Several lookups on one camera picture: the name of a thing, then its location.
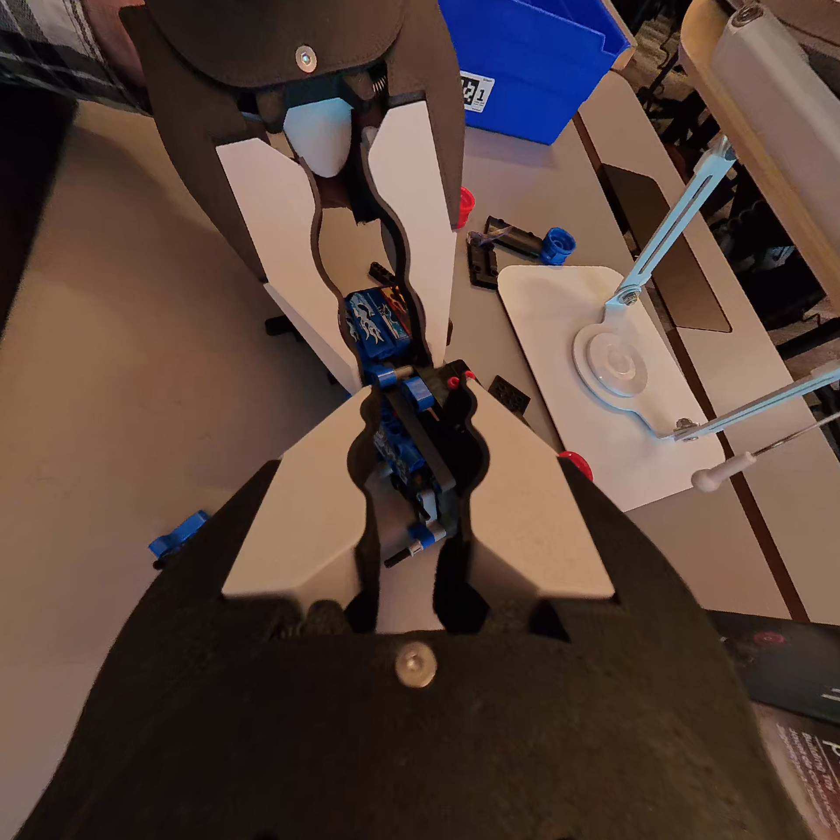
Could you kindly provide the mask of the blue panel piece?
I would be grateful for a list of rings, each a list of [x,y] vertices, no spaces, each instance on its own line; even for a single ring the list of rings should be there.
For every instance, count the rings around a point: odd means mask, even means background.
[[[204,510],[196,511],[171,532],[153,540],[149,545],[149,550],[154,556],[152,568],[156,571],[162,571],[172,557],[196,535],[210,518],[210,515]]]

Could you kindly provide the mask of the blue storage bin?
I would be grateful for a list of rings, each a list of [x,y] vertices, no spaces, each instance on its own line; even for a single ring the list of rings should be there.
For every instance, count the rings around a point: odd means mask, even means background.
[[[440,1],[470,128],[552,145],[631,41],[600,1]]]

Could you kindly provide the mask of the toy truck model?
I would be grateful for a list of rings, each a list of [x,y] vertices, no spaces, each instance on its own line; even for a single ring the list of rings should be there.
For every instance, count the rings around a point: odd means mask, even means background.
[[[359,290],[344,303],[364,382],[379,394],[374,450],[415,516],[406,546],[384,561],[391,569],[461,529],[459,499],[475,474],[477,444],[460,387],[475,376],[461,360],[437,368],[417,363],[398,286]]]

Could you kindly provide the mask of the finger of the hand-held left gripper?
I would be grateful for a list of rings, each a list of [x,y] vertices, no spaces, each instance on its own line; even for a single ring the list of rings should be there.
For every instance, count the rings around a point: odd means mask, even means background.
[[[259,139],[216,147],[255,246],[267,291],[345,389],[361,389],[343,304],[317,255],[321,207],[308,168]]]
[[[392,239],[394,273],[413,305],[415,341],[433,365],[447,348],[457,234],[451,227],[427,103],[390,108],[360,145],[364,178]]]

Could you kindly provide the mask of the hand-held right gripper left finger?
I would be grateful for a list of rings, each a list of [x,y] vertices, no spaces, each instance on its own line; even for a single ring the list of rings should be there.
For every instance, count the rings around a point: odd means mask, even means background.
[[[372,395],[363,387],[283,454],[223,584],[225,598],[346,607],[361,593],[355,551],[367,506],[349,455],[366,428],[362,407]]]

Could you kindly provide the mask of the white book stand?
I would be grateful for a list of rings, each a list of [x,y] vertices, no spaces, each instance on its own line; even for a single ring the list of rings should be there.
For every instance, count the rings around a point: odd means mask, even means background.
[[[805,208],[838,236],[838,99],[770,9],[743,5],[727,21],[711,67]],[[510,266],[499,275],[504,309],[559,435],[596,483],[631,511],[689,487],[714,491],[757,455],[722,458],[718,434],[838,381],[838,362],[707,420],[657,321],[640,302],[645,283],[736,160],[727,136],[703,154],[685,191],[625,278],[603,266]]]

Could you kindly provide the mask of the black toy set box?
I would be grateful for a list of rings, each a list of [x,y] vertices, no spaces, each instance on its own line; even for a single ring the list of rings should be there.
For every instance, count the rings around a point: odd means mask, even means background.
[[[839,838],[839,628],[707,612],[763,745],[814,838]]]

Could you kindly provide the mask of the black beam piece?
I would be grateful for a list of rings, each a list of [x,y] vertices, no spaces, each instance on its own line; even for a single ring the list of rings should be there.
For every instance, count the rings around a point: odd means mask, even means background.
[[[541,260],[543,239],[500,217],[488,216],[484,232],[491,245],[503,247],[520,256]]]

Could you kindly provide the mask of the black square plate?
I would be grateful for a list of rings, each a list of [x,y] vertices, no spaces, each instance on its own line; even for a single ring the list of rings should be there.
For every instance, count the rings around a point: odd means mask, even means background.
[[[490,384],[488,393],[514,416],[524,421],[524,414],[531,402],[531,397],[519,390],[515,385],[496,375]]]

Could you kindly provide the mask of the grey desk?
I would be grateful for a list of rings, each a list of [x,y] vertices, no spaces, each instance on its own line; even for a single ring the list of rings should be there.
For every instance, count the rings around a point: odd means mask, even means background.
[[[595,113],[631,123],[612,73],[549,147],[466,132],[465,180],[488,213],[569,228],[572,263],[631,267],[591,155]],[[157,573],[146,544],[217,511],[341,403],[319,358],[268,338],[276,307],[179,181],[151,119],[85,102],[2,337],[2,838],[62,758],[90,689]],[[837,485],[811,432],[782,448],[787,487],[693,490],[630,517],[703,606],[838,623],[827,520],[793,502]]]

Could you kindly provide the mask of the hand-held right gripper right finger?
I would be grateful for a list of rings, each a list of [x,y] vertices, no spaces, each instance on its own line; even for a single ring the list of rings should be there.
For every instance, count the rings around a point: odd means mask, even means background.
[[[467,581],[488,603],[608,600],[613,583],[554,450],[479,384],[470,422],[489,464],[469,493]]]

